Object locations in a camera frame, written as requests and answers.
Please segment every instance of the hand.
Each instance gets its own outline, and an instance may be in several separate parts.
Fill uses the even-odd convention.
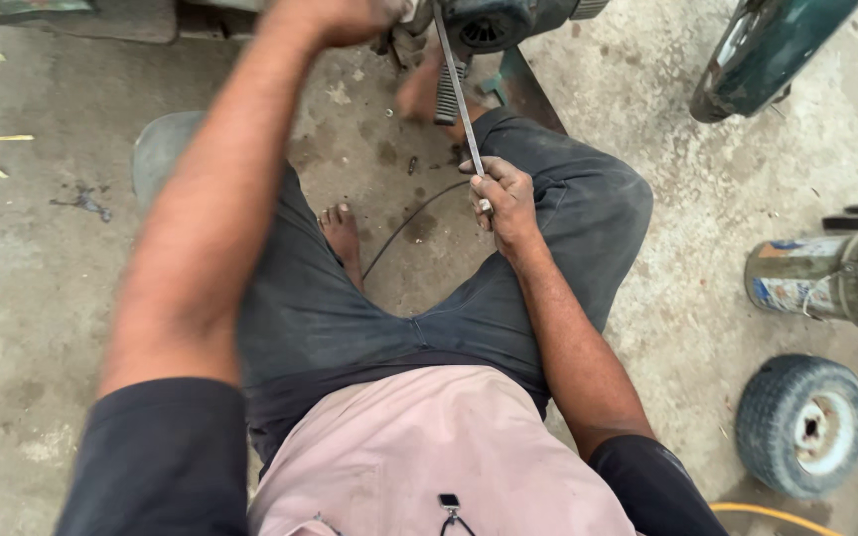
[[[311,31],[323,47],[357,45],[389,30],[413,0],[277,0],[264,26]]]
[[[542,249],[533,248],[543,245],[544,238],[535,219],[532,177],[497,156],[483,156],[482,160],[485,177],[472,177],[469,194],[479,225],[495,232],[495,245],[509,262],[515,262],[520,253]],[[472,173],[472,162],[463,162],[459,171]],[[492,203],[491,219],[479,206],[482,198]]]

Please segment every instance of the leg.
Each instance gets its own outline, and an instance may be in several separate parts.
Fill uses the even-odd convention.
[[[613,156],[505,109],[473,126],[483,154],[533,177],[542,235],[591,323],[603,330],[650,220],[647,183]],[[544,386],[518,280],[500,254],[416,321],[430,345],[493,359]]]
[[[143,210],[167,180],[202,117],[164,116],[138,138],[133,173]],[[347,227],[329,217],[317,222],[296,171],[284,166],[277,218],[237,322],[248,423],[265,461],[313,404],[340,387],[332,380],[341,371],[421,347],[412,321],[382,311],[354,285],[323,234],[325,228],[334,238]],[[348,252],[353,253],[343,251],[347,268],[352,268]]]

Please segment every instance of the black sleeve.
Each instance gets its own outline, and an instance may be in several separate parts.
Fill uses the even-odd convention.
[[[244,398],[177,378],[91,408],[58,536],[247,534]]]
[[[611,438],[595,449],[588,465],[611,486],[634,529],[645,536],[727,533],[681,461],[650,438]]]

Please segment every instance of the pink shirt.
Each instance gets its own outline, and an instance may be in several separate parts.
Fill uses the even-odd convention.
[[[248,518],[260,536],[435,536],[447,517],[440,493],[459,496],[479,536],[635,534],[531,397],[486,366],[426,367],[330,394],[280,446]]]

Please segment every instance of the bare foot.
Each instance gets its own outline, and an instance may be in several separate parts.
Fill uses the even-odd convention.
[[[343,261],[343,269],[350,276],[360,292],[363,290],[363,272],[359,265],[359,236],[357,234],[357,217],[350,210],[350,205],[340,203],[339,207],[330,207],[316,219],[319,230],[323,232],[326,241],[333,251],[337,252]]]
[[[442,52],[442,44],[438,37],[430,37],[429,42],[423,50],[423,63],[406,80],[396,93],[396,109],[400,116],[425,123],[431,123],[435,118],[435,94],[438,83],[439,70],[445,62]],[[472,98],[466,97],[465,106],[469,111],[469,118],[475,122],[480,116],[488,112],[487,108],[479,105]],[[446,135],[453,141],[465,141],[465,130],[462,128],[462,120],[454,127],[442,128]]]
[[[445,57],[438,37],[432,35],[423,49],[423,63],[396,93],[396,109],[406,119],[431,122],[435,116],[435,84]]]

